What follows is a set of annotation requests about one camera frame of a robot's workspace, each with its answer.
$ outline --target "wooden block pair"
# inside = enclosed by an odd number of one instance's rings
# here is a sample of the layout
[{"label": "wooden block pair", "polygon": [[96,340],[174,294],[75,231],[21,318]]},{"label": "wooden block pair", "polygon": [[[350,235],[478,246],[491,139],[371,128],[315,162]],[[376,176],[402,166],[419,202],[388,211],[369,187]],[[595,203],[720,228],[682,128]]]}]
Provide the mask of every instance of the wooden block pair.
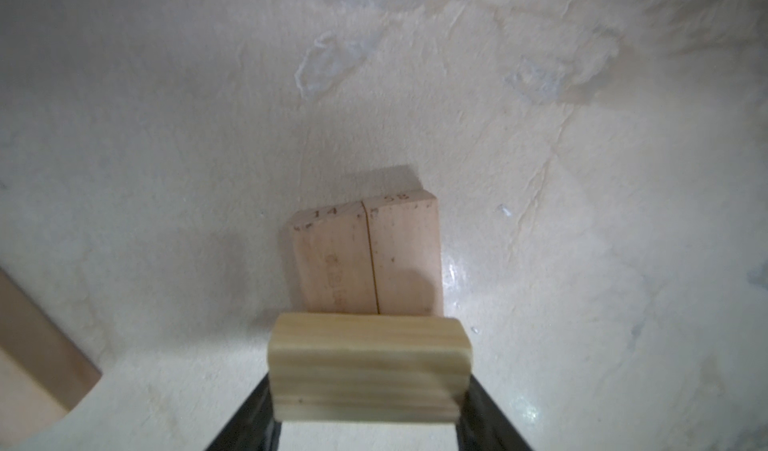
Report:
[{"label": "wooden block pair", "polygon": [[290,230],[308,311],[442,316],[438,205],[427,191],[301,211]]}]

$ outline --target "stained surface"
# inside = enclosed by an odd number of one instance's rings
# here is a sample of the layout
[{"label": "stained surface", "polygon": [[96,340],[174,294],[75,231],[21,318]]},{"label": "stained surface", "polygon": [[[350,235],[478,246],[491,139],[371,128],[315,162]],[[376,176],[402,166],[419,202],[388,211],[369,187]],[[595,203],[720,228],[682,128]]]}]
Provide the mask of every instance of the stained surface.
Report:
[{"label": "stained surface", "polygon": [[[297,210],[423,186],[536,449],[768,442],[768,0],[0,0],[0,267],[103,370],[19,449],[203,449]],[[282,449],[450,449],[291,425]]]}]

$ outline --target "wooden block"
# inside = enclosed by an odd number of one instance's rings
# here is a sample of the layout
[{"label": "wooden block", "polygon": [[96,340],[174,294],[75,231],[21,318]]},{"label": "wooden block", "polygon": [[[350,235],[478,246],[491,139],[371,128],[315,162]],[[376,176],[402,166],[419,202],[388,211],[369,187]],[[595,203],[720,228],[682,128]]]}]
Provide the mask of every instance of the wooden block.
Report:
[{"label": "wooden block", "polygon": [[267,361],[278,421],[454,423],[472,345],[452,318],[287,313]]},{"label": "wooden block", "polygon": [[101,378],[91,361],[0,271],[0,347],[66,409]]},{"label": "wooden block", "polygon": [[0,444],[61,418],[101,373],[0,271]]},{"label": "wooden block", "polygon": [[425,190],[363,200],[381,314],[442,316],[437,198]]},{"label": "wooden block", "polygon": [[362,203],[301,211],[289,226],[308,311],[379,312]]},{"label": "wooden block", "polygon": [[0,349],[0,446],[13,446],[43,431],[67,410]]}]

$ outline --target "wooden board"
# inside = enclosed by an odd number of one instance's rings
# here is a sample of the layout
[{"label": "wooden board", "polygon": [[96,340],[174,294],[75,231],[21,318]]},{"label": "wooden board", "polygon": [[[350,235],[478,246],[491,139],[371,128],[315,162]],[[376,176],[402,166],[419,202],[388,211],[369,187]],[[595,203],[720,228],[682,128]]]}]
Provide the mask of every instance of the wooden board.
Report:
[{"label": "wooden board", "polygon": [[425,190],[363,200],[381,314],[442,316],[437,198]]},{"label": "wooden board", "polygon": [[366,212],[360,202],[301,211],[289,226],[308,311],[379,312]]},{"label": "wooden board", "polygon": [[69,410],[101,373],[0,271],[0,348]]},{"label": "wooden board", "polygon": [[0,446],[13,446],[67,414],[24,368],[0,349]]},{"label": "wooden board", "polygon": [[472,345],[451,318],[287,313],[267,361],[279,421],[454,423]]}]

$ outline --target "white plaster wall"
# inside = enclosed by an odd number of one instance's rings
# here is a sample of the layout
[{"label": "white plaster wall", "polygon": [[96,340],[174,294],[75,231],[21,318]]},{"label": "white plaster wall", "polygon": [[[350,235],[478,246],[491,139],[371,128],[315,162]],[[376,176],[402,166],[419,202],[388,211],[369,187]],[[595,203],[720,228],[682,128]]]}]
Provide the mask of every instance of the white plaster wall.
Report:
[{"label": "white plaster wall", "polygon": [[104,370],[16,449],[204,449],[296,305],[286,220],[420,185],[536,449],[768,447],[767,3],[0,0],[0,266]]}]

